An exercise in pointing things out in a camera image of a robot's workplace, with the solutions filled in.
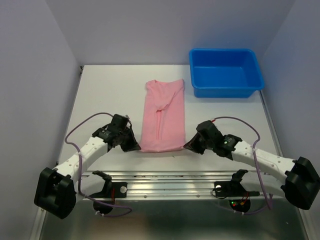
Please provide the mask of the pink t-shirt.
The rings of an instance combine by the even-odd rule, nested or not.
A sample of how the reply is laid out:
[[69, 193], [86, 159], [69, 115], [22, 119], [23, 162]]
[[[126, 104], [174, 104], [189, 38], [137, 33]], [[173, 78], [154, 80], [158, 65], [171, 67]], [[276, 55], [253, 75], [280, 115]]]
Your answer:
[[151, 80], [146, 95], [140, 147], [143, 153], [174, 152], [186, 143], [185, 83]]

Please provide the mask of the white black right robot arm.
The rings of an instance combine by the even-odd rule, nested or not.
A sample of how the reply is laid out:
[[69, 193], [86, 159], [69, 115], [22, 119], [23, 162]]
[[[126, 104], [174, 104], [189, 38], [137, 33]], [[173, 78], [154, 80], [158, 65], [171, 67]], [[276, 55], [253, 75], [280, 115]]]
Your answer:
[[256, 168], [240, 169], [228, 181], [216, 181], [211, 195], [228, 199], [235, 212], [249, 215], [250, 198], [264, 195], [268, 208], [272, 196], [279, 196], [302, 210], [309, 210], [320, 190], [320, 176], [304, 158], [284, 158], [256, 148], [232, 134], [223, 135], [212, 120], [200, 123], [197, 133], [183, 147], [197, 154], [211, 150], [222, 158]]

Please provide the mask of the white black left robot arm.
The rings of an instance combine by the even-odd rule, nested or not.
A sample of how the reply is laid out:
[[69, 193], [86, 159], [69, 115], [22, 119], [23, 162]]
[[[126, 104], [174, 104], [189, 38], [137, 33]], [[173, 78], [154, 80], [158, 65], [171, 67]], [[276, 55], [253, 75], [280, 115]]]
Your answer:
[[34, 204], [59, 219], [65, 219], [77, 202], [88, 199], [100, 207], [95, 213], [101, 217], [111, 217], [110, 212], [123, 209], [124, 215], [132, 212], [129, 206], [115, 203], [118, 188], [113, 187], [112, 177], [95, 170], [88, 177], [82, 177], [88, 168], [111, 149], [120, 146], [124, 153], [139, 151], [132, 123], [127, 115], [112, 115], [111, 122], [98, 128], [84, 144], [78, 147], [64, 139], [76, 152], [65, 162], [54, 168], [46, 167], [41, 171], [34, 197]]

